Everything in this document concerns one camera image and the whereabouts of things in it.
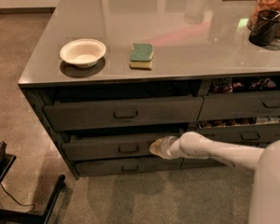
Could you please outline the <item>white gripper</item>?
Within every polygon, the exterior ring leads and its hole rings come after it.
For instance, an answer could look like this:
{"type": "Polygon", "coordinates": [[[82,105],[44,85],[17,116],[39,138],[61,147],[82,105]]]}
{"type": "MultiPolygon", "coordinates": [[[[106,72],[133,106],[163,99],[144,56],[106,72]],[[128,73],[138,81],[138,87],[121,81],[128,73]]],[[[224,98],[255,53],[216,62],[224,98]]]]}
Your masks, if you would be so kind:
{"type": "Polygon", "coordinates": [[[149,152],[163,159],[177,159],[180,157],[179,139],[175,136],[160,138],[150,145],[149,152]]]}

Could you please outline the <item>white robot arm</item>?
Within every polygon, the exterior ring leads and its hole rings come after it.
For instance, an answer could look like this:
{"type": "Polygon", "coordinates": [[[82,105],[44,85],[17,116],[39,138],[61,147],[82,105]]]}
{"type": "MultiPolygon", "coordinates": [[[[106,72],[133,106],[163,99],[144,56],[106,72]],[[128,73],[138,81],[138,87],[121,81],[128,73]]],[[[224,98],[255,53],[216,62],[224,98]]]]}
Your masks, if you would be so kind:
{"type": "Polygon", "coordinates": [[[196,132],[165,136],[149,151],[166,160],[214,159],[254,173],[248,224],[280,224],[280,140],[266,148],[218,142],[196,132]]]}

